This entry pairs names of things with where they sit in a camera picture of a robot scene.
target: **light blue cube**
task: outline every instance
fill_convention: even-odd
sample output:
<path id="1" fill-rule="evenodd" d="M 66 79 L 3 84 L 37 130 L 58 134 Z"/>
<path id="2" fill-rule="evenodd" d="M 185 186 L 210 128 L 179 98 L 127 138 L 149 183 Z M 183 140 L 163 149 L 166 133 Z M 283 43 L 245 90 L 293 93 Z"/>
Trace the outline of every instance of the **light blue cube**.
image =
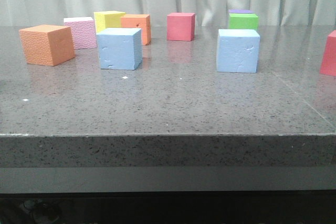
<path id="1" fill-rule="evenodd" d="M 107 28 L 97 43 L 101 69 L 134 70 L 142 62 L 141 28 Z"/>
<path id="2" fill-rule="evenodd" d="M 219 29 L 218 72 L 257 72 L 260 35 L 253 29 Z"/>

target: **toy block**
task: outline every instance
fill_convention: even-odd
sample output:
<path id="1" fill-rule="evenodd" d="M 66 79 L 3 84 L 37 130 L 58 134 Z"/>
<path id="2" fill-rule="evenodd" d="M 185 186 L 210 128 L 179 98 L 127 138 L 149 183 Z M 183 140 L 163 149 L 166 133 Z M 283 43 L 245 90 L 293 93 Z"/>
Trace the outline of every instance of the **toy block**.
<path id="1" fill-rule="evenodd" d="M 194 13 L 170 13 L 167 15 L 167 40 L 191 41 L 194 37 Z"/>
<path id="2" fill-rule="evenodd" d="M 142 44 L 151 42 L 151 18 L 148 14 L 125 14 L 121 17 L 121 27 L 141 28 Z"/>
<path id="3" fill-rule="evenodd" d="M 94 12 L 96 32 L 99 33 L 106 28 L 121 27 L 120 18 L 125 14 L 125 12 L 118 12 L 116 10 L 109 10 L 106 12 Z"/>
<path id="4" fill-rule="evenodd" d="M 229 13 L 254 13 L 251 10 L 229 9 Z"/>
<path id="5" fill-rule="evenodd" d="M 228 29 L 258 29 L 259 17 L 254 13 L 229 13 Z"/>
<path id="6" fill-rule="evenodd" d="M 255 73 L 260 36 L 252 29 L 219 29 L 217 71 Z"/>
<path id="7" fill-rule="evenodd" d="M 327 37 L 320 73 L 336 76 L 336 30 Z"/>
<path id="8" fill-rule="evenodd" d="M 96 28 L 91 17 L 64 18 L 64 25 L 71 27 L 75 49 L 96 48 Z"/>
<path id="9" fill-rule="evenodd" d="M 55 66 L 75 57 L 69 26 L 40 25 L 19 34 L 28 64 Z"/>
<path id="10" fill-rule="evenodd" d="M 142 62 L 140 28 L 107 28 L 97 43 L 101 69 L 134 70 Z"/>

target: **table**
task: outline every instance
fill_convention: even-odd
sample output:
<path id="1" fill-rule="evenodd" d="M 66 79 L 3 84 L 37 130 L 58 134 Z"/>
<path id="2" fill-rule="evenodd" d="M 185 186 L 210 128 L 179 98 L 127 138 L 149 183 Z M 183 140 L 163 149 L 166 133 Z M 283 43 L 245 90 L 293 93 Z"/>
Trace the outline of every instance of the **table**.
<path id="1" fill-rule="evenodd" d="M 0 193 L 335 189 L 333 26 L 260 27 L 257 73 L 216 71 L 219 27 L 152 27 L 135 71 L 96 48 L 27 65 L 20 28 L 0 27 Z"/>

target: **table top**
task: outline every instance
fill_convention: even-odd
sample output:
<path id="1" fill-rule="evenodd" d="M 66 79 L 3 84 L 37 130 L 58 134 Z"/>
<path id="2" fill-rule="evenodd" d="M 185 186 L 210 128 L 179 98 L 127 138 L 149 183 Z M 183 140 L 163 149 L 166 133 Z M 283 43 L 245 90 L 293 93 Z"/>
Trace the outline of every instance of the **table top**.
<path id="1" fill-rule="evenodd" d="M 94 146 L 118 143 L 126 153 L 135 148 L 133 157 L 143 155 L 140 147 L 156 155 L 152 163 L 139 156 L 127 164 L 120 158 L 92 161 L 102 166 L 189 164 L 186 160 L 195 161 L 192 156 L 197 156 L 192 152 L 201 153 L 204 148 L 210 152 L 216 146 L 222 150 L 222 145 L 227 155 L 234 152 L 232 158 L 240 152 L 253 156 L 253 161 L 230 163 L 226 159 L 225 164 L 319 165 L 332 161 L 336 77 L 320 74 L 319 68 L 333 26 L 260 27 L 257 73 L 216 71 L 219 27 L 197 27 L 193 41 L 167 41 L 165 27 L 152 27 L 152 42 L 143 46 L 143 62 L 135 71 L 100 69 L 97 48 L 76 50 L 74 59 L 55 67 L 28 65 L 20 28 L 0 27 L 2 166 L 25 166 L 25 162 L 30 166 L 92 165 L 84 161 L 76 141 L 84 141 L 86 147 L 90 141 L 97 141 Z M 48 143 L 41 144 L 41 139 Z M 51 147 L 59 151 L 62 144 L 67 149 L 75 146 L 71 153 L 83 155 L 82 161 L 78 157 L 69 161 L 69 155 L 64 157 L 67 163 L 37 157 L 14 161 L 16 154 L 9 156 L 4 149 L 19 155 L 19 143 L 26 143 L 20 148 L 32 153 L 40 145 L 49 152 Z M 293 143 L 300 148 L 285 158 Z M 185 151 L 181 155 L 189 159 L 158 161 L 167 149 L 170 156 L 172 151 Z M 271 149 L 278 159 L 260 161 Z M 216 161 L 204 161 L 202 155 L 190 164 L 220 162 L 219 154 Z"/>

